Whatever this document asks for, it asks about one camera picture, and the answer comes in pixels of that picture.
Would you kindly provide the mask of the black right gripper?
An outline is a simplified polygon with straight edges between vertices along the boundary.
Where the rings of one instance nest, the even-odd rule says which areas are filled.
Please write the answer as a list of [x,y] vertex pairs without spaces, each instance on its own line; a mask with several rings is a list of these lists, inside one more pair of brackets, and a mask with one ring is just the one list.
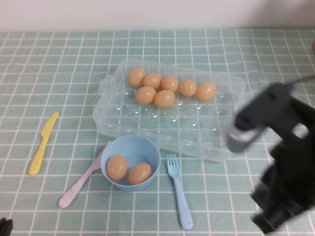
[[262,233],[269,234],[275,229],[268,219],[292,218],[278,231],[310,231],[305,211],[315,204],[315,110],[291,98],[269,126],[282,141],[272,149],[274,164],[252,194],[262,208],[252,222]]

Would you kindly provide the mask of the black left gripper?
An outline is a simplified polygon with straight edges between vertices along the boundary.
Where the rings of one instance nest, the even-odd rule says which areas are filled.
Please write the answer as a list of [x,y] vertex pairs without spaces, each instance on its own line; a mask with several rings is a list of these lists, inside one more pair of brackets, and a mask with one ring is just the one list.
[[0,220],[0,236],[10,236],[13,230],[13,220],[2,218]]

